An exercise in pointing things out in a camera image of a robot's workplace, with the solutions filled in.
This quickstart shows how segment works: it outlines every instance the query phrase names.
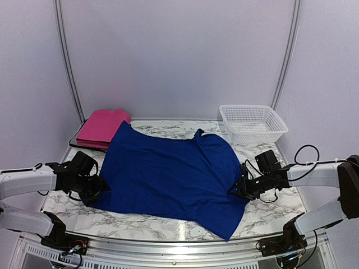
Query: white wall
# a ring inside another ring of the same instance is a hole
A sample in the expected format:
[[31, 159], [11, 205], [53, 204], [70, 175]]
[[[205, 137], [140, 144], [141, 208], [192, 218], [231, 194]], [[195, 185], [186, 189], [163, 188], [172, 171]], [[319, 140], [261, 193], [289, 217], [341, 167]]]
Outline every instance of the white wall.
[[216, 119], [221, 104], [269, 105], [293, 1], [63, 1], [85, 116]]
[[[0, 1], [0, 169], [60, 161], [79, 126], [52, 1]], [[4, 202], [38, 210], [37, 193]], [[0, 230], [0, 268], [19, 234]]]
[[[359, 2], [304, 1], [294, 56], [278, 113], [289, 132], [278, 142], [288, 161], [305, 143], [321, 159], [359, 154]], [[313, 160], [315, 154], [303, 153]], [[309, 209], [339, 195], [327, 188], [302, 188]], [[359, 264], [359, 221], [327, 230], [339, 268]]]

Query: metal frame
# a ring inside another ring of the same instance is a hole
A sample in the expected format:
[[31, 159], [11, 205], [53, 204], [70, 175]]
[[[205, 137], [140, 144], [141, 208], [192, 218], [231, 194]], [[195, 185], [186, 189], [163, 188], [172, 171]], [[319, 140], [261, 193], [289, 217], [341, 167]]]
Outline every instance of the metal frame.
[[294, 46], [296, 43], [296, 38], [297, 38], [297, 33], [298, 33], [301, 7], [302, 7], [302, 0], [294, 0], [292, 22], [291, 22], [291, 28], [289, 30], [289, 37], [288, 37], [286, 52], [284, 54], [282, 69], [280, 70], [277, 86], [275, 88], [274, 96], [273, 96], [273, 99], [272, 99], [272, 102], [270, 105], [270, 107], [273, 108], [274, 110], [276, 110], [278, 107], [279, 99], [282, 95], [284, 83], [286, 81], [288, 67], [289, 67], [290, 61], [292, 59], [293, 52], [294, 52]]
[[[228, 242], [141, 242], [133, 240], [101, 238], [88, 236], [89, 249], [84, 256], [82, 268], [209, 268], [226, 269], [241, 268], [245, 265], [256, 268], [258, 261], [273, 259], [274, 256], [262, 257], [255, 248], [259, 238], [244, 238]], [[315, 245], [315, 237], [307, 237], [309, 251]], [[318, 246], [325, 264], [329, 269], [336, 268], [332, 258], [328, 237], [324, 230], [318, 232]], [[57, 260], [61, 251], [40, 245], [40, 238], [35, 235], [22, 233], [11, 262], [10, 268], [21, 268], [27, 253], [39, 257]]]
[[59, 41], [60, 41], [63, 61], [65, 64], [66, 75], [68, 78], [68, 83], [70, 85], [73, 102], [75, 103], [77, 116], [79, 118], [80, 123], [83, 124], [85, 121], [85, 116], [84, 116], [84, 112], [82, 111], [79, 93], [77, 92], [75, 77], [73, 75], [73, 71], [72, 71], [72, 67], [71, 67], [70, 55], [68, 53], [66, 34], [65, 34], [65, 26], [63, 23], [63, 16], [62, 16], [61, 1], [54, 0], [54, 5], [55, 5], [55, 13], [56, 13], [56, 24], [57, 24], [57, 29], [58, 29], [58, 33], [59, 33]]

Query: wire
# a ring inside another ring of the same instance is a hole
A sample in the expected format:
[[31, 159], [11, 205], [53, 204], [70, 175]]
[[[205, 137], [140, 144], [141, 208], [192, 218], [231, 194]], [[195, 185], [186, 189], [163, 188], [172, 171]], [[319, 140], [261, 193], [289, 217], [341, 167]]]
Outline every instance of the wire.
[[302, 255], [304, 255], [307, 252], [307, 249], [304, 247], [304, 245], [301, 243], [301, 247], [303, 249]]
[[84, 241], [82, 241], [82, 240], [80, 240], [80, 239], [74, 241], [74, 243], [76, 243], [76, 242], [81, 242], [83, 248], [86, 246], [86, 244], [84, 243]]
[[256, 244], [256, 249], [257, 249], [258, 251], [262, 251], [261, 249], [259, 249], [259, 248], [257, 247], [258, 244], [259, 244], [259, 241], [258, 241], [257, 244]]
[[316, 247], [318, 246], [318, 235], [316, 234], [316, 231], [313, 231], [314, 234], [315, 234], [315, 245], [314, 245], [314, 249], [313, 249], [313, 252], [310, 254], [309, 258], [306, 259], [304, 262], [302, 262], [301, 265], [298, 265], [297, 268], [300, 268], [302, 267], [303, 265], [305, 265], [309, 260], [310, 258], [314, 255], [315, 251], [316, 251]]
[[[315, 151], [317, 152], [317, 158], [316, 158], [316, 161], [314, 163], [299, 163], [297, 161], [297, 157], [298, 157], [298, 154], [306, 147], [312, 147], [313, 149], [315, 149]], [[295, 178], [295, 179], [281, 179], [279, 177], [271, 177], [271, 176], [268, 176], [268, 175], [264, 175], [263, 173], [261, 173], [260, 171], [258, 171], [258, 169], [256, 169], [252, 163], [247, 159], [245, 160], [245, 167], [247, 167], [246, 163], [249, 163], [250, 166], [254, 169], [254, 171], [256, 171], [258, 174], [260, 174], [261, 176], [265, 176], [266, 178], [269, 178], [269, 179], [272, 179], [272, 180], [276, 180], [276, 181], [281, 181], [281, 182], [294, 182], [294, 181], [298, 181], [304, 177], [306, 177], [307, 175], [309, 175], [315, 168], [318, 164], [335, 164], [335, 163], [350, 163], [354, 166], [356, 166], [357, 168], [359, 168], [359, 165], [354, 163], [353, 161], [348, 161], [348, 160], [335, 160], [335, 161], [319, 161], [319, 158], [320, 158], [320, 153], [319, 153], [319, 150], [316, 146], [313, 146], [311, 144], [306, 144], [302, 147], [299, 148], [299, 150], [296, 152], [295, 156], [294, 156], [294, 162], [296, 165], [302, 165], [302, 166], [307, 166], [307, 165], [313, 165], [314, 166], [308, 170], [306, 173], [304, 173], [303, 175], [301, 175], [300, 177], [298, 178]]]
[[69, 197], [71, 200], [74, 200], [74, 201], [77, 201], [77, 202], [83, 202], [83, 200], [81, 200], [81, 199], [77, 199], [77, 198], [75, 198], [75, 197], [72, 197], [71, 194], [72, 194], [72, 192], [69, 191], [69, 192], [68, 192], [68, 197]]
[[35, 170], [38, 170], [38, 169], [40, 169], [42, 166], [43, 166], [42, 163], [38, 163], [38, 164], [36, 164], [33, 168], [3, 170], [3, 171], [0, 171], [0, 174], [18, 173], [18, 172], [30, 172], [30, 171], [33, 171], [34, 168], [35, 168]]
[[[249, 160], [247, 159], [247, 160], [245, 160], [245, 167], [247, 168], [247, 165], [246, 165], [246, 162], [249, 162]], [[251, 179], [254, 179], [254, 176], [253, 176], [253, 174], [252, 174], [252, 172], [250, 171], [250, 170], [248, 170], [247, 169], [247, 171], [248, 171], [248, 173], [251, 175]]]
[[298, 268], [298, 265], [299, 265], [299, 263], [301, 262], [301, 257], [298, 257], [298, 262], [297, 262], [297, 265], [296, 265], [296, 269]]
[[273, 201], [264, 201], [264, 200], [262, 200], [262, 198], [259, 198], [259, 200], [261, 200], [264, 203], [274, 203], [276, 200], [278, 200], [277, 189], [274, 189], [274, 197], [275, 197], [275, 199]]
[[70, 265], [67, 265], [67, 266], [54, 265], [54, 264], [51, 262], [51, 260], [49, 259], [49, 262], [50, 262], [52, 268], [55, 267], [55, 268], [61, 268], [61, 269], [79, 269], [79, 268], [81, 267], [82, 262], [83, 262], [84, 259], [83, 259], [83, 257], [82, 257], [82, 255], [81, 255], [80, 252], [75, 251], [74, 253], [76, 253], [76, 254], [78, 254], [78, 255], [80, 256], [80, 262], [79, 262], [79, 264], [78, 264], [76, 267], [71, 267]]
[[47, 191], [45, 194], [44, 193], [41, 193], [41, 192], [38, 192], [38, 194], [40, 194], [41, 196], [46, 196], [49, 194], [50, 191]]

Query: folded towel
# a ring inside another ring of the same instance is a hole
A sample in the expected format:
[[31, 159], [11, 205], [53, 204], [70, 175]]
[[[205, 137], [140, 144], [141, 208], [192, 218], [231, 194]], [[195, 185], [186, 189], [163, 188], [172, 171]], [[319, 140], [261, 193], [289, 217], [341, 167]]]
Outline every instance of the folded towel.
[[130, 120], [130, 115], [121, 109], [94, 111], [79, 132], [77, 143], [107, 149], [121, 123]]

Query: black cable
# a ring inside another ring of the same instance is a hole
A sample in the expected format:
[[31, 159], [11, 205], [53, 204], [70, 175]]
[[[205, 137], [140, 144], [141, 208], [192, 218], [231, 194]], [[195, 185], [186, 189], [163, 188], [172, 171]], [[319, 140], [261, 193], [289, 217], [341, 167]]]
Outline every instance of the black cable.
[[[246, 162], [250, 163], [250, 161], [249, 161], [248, 159], [245, 160], [245, 167], [247, 167]], [[248, 173], [251, 175], [251, 179], [254, 179], [254, 176], [253, 176], [252, 172], [250, 172], [248, 169], [247, 169], [247, 171], [248, 171]]]
[[274, 189], [274, 197], [275, 197], [275, 199], [273, 201], [264, 201], [264, 200], [262, 200], [262, 198], [259, 198], [259, 200], [261, 200], [264, 203], [274, 203], [275, 201], [278, 200], [277, 189]]
[[47, 191], [45, 194], [44, 193], [41, 193], [41, 192], [38, 192], [38, 194], [40, 194], [41, 196], [46, 196], [49, 194], [50, 191]]
[[257, 244], [256, 244], [256, 249], [257, 249], [258, 251], [262, 251], [261, 249], [259, 249], [259, 248], [257, 247], [258, 244], [259, 244], [259, 241], [258, 241]]
[[[299, 163], [299, 162], [297, 161], [297, 156], [298, 156], [298, 154], [301, 152], [302, 149], [304, 149], [304, 148], [306, 148], [306, 147], [312, 147], [312, 148], [315, 149], [315, 151], [317, 152], [317, 160], [316, 160], [315, 163], [305, 163], [305, 164], [304, 164], [304, 163]], [[307, 144], [307, 145], [302, 146], [302, 147], [296, 152], [296, 154], [295, 154], [295, 156], [294, 156], [294, 162], [295, 162], [295, 164], [296, 164], [296, 165], [302, 165], [302, 166], [307, 166], [307, 165], [312, 165], [312, 164], [314, 164], [314, 166], [313, 166], [310, 170], [308, 170], [305, 174], [303, 174], [303, 175], [301, 175], [300, 177], [295, 178], [295, 179], [281, 179], [281, 178], [279, 178], [279, 177], [278, 177], [278, 178], [275, 178], [275, 177], [271, 177], [271, 176], [268, 176], [268, 175], [264, 175], [264, 174], [262, 174], [261, 172], [259, 172], [258, 169], [256, 169], [248, 159], [245, 161], [244, 165], [246, 166], [246, 163], [248, 162], [248, 163], [251, 165], [251, 167], [254, 169], [254, 171], [256, 171], [256, 172], [257, 172], [258, 174], [260, 174], [261, 176], [265, 176], [266, 178], [269, 178], [269, 179], [272, 179], [272, 180], [276, 180], [276, 181], [281, 181], [281, 182], [294, 182], [294, 181], [298, 181], [298, 180], [300, 180], [300, 179], [306, 177], [307, 175], [309, 175], [309, 174], [316, 168], [316, 166], [317, 166], [318, 164], [350, 163], [350, 164], [352, 164], [352, 165], [354, 165], [354, 166], [356, 166], [356, 167], [359, 168], [359, 165], [356, 164], [356, 163], [354, 163], [353, 161], [348, 161], [348, 160], [319, 161], [319, 158], [320, 158], [320, 153], [319, 153], [319, 150], [318, 150], [318, 148], [317, 148], [316, 146], [313, 146], [313, 145], [310, 145], [310, 144]]]
[[307, 249], [303, 246], [302, 256], [304, 256], [305, 253], [307, 253]]
[[79, 263], [79, 265], [77, 265], [77, 266], [76, 266], [75, 268], [73, 268], [73, 269], [79, 269], [80, 266], [82, 265], [82, 255], [81, 255], [81, 253], [78, 252], [78, 251], [75, 251], [75, 253], [77, 253], [78, 255], [80, 255], [80, 263]]
[[316, 251], [316, 247], [318, 246], [318, 235], [316, 234], [316, 231], [313, 231], [314, 234], [315, 234], [315, 246], [314, 246], [314, 249], [313, 249], [313, 252], [310, 254], [309, 258], [306, 259], [304, 262], [302, 262], [301, 265], [298, 265], [297, 268], [300, 268], [302, 267], [303, 265], [305, 265], [309, 260], [310, 258], [314, 255], [315, 251]]
[[[34, 166], [35, 170], [40, 169], [43, 166], [42, 163], [38, 163]], [[23, 169], [13, 169], [13, 170], [3, 170], [0, 174], [7, 174], [7, 173], [18, 173], [18, 172], [30, 172], [33, 171], [34, 168], [23, 168]]]
[[74, 201], [77, 201], [77, 202], [83, 202], [83, 200], [81, 200], [81, 199], [77, 199], [77, 198], [75, 198], [75, 197], [72, 197], [71, 194], [72, 194], [72, 192], [69, 191], [69, 192], [68, 192], [68, 197], [69, 197], [71, 200], [74, 200]]

